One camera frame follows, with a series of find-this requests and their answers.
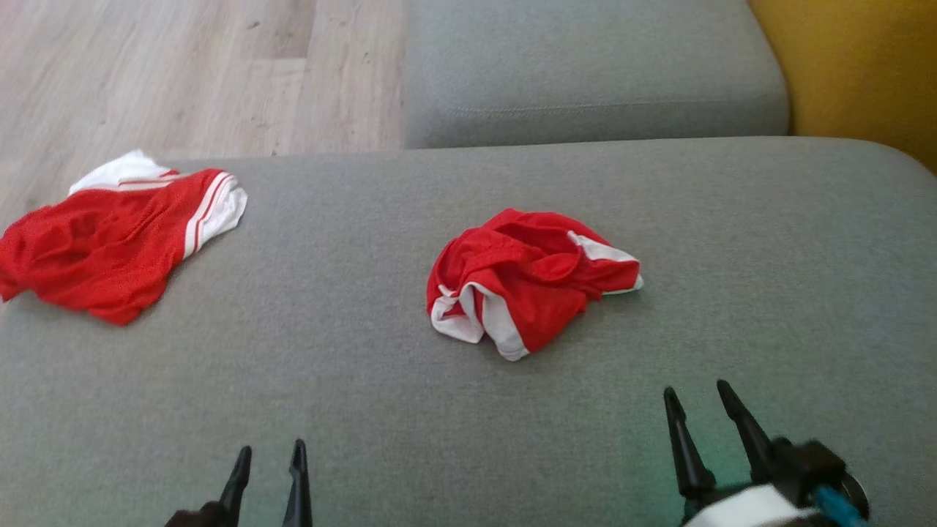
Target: yellow fabric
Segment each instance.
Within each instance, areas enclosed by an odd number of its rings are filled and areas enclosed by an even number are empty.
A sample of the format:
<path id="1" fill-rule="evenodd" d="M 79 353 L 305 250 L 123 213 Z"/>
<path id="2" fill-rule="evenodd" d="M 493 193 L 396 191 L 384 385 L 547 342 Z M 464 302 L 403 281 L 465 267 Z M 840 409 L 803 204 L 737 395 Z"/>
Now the yellow fabric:
<path id="1" fill-rule="evenodd" d="M 937 0 L 750 0 L 791 133 L 894 146 L 937 173 Z"/>

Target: white trim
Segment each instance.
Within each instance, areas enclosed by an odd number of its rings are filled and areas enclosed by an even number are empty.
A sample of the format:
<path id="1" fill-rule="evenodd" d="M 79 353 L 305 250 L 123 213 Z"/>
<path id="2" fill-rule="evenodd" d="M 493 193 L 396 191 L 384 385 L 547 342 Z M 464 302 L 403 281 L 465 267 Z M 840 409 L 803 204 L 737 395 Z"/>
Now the white trim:
<path id="1" fill-rule="evenodd" d="M 218 186 L 221 185 L 221 182 L 230 174 L 225 172 L 219 172 L 215 179 L 212 180 L 212 183 L 208 186 L 208 189 L 205 190 L 205 193 L 201 196 L 201 203 L 199 203 L 199 208 L 195 209 L 195 214 L 188 219 L 186 224 L 186 244 L 185 249 L 183 250 L 183 258 L 188 258 L 193 252 L 199 250 L 198 245 L 198 233 L 199 233 L 199 224 L 203 220 L 203 217 L 208 212 L 208 207 L 212 204 L 212 201 L 215 197 L 215 191 Z"/>
<path id="2" fill-rule="evenodd" d="M 218 189 L 215 203 L 208 209 L 208 216 L 199 224 L 195 250 L 201 249 L 215 236 L 237 227 L 246 208 L 247 192 L 238 187 L 236 177 L 228 174 Z"/>
<path id="3" fill-rule="evenodd" d="M 221 178 L 221 182 L 218 183 L 215 194 L 212 196 L 211 201 L 208 202 L 208 209 L 205 211 L 205 214 L 195 225 L 195 250 L 199 250 L 201 246 L 205 244 L 205 224 L 215 219 L 215 211 L 217 210 L 218 205 L 224 205 L 224 198 L 226 194 L 226 189 L 231 184 L 237 184 L 237 181 L 234 180 L 234 176 L 229 173 L 220 173 L 218 176 L 224 175 Z M 214 229 L 209 230 L 209 238 L 214 236 L 212 233 Z"/>
<path id="4" fill-rule="evenodd" d="M 611 260 L 613 262 L 637 262 L 637 258 L 634 258 L 631 254 L 621 250 L 620 248 L 614 248 L 612 246 L 607 246 L 603 243 L 599 243 L 591 238 L 586 238 L 581 234 L 577 234 L 573 231 L 566 232 L 566 235 L 570 237 L 574 244 L 583 248 L 583 252 L 586 253 L 586 258 L 590 260 Z M 630 289 L 622 289 L 619 291 L 606 291 L 602 293 L 606 294 L 623 294 L 630 293 L 632 291 L 637 291 L 644 287 L 644 279 L 638 274 L 638 278 L 634 281 L 634 287 Z"/>
<path id="5" fill-rule="evenodd" d="M 134 150 L 109 161 L 78 180 L 68 189 L 68 195 L 82 190 L 149 190 L 166 187 L 182 175 L 167 176 L 172 170 L 157 165 L 141 150 Z"/>
<path id="6" fill-rule="evenodd" d="M 481 322 L 475 313 L 476 290 L 483 295 Z M 429 315 L 429 320 L 437 331 L 472 344 L 477 344 L 487 333 L 495 342 L 498 353 L 510 361 L 530 354 L 511 318 L 508 303 L 502 296 L 492 293 L 478 282 L 467 282 L 457 297 L 455 291 L 443 285 L 439 286 L 439 291 L 442 296 L 433 302 Z M 452 310 L 456 303 L 462 307 L 465 315 L 446 317 L 446 313 Z"/>

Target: couch cushion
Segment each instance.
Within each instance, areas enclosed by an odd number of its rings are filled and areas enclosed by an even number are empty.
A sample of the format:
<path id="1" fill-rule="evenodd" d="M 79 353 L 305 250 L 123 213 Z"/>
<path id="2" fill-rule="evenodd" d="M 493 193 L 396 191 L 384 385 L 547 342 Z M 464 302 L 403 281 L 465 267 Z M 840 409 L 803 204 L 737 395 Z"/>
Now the couch cushion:
<path id="1" fill-rule="evenodd" d="M 787 132 L 744 0 L 411 0 L 411 148 Z"/>
<path id="2" fill-rule="evenodd" d="M 872 143 L 665 140 L 192 161 L 240 227 L 131 326 L 24 295 L 0 317 L 0 523 L 162 525 L 255 448 L 244 525 L 276 523 L 306 439 L 317 526 L 677 525 L 662 391 L 722 483 L 747 473 L 715 382 L 818 437 L 881 524 L 925 524 L 937 425 L 937 180 Z M 433 330 L 439 251 L 505 207 L 640 258 L 517 363 Z"/>

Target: blue cable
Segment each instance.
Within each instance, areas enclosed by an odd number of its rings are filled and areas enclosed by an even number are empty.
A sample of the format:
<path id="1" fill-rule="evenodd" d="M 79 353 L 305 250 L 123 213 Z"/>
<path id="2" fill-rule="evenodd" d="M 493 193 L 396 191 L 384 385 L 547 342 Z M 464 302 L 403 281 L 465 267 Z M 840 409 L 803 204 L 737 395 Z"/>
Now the blue cable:
<path id="1" fill-rule="evenodd" d="M 869 527 L 853 504 L 832 488 L 826 485 L 818 487 L 813 498 L 817 508 L 840 527 Z"/>

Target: laminate flooring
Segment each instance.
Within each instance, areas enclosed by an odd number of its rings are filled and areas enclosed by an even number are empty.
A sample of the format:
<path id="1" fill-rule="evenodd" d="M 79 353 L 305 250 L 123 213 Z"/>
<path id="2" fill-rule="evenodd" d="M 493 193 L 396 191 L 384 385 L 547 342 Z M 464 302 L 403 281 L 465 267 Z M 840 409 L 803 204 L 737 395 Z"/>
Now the laminate flooring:
<path id="1" fill-rule="evenodd" d="M 399 148 L 403 2 L 0 0 L 0 230 L 135 148 Z"/>

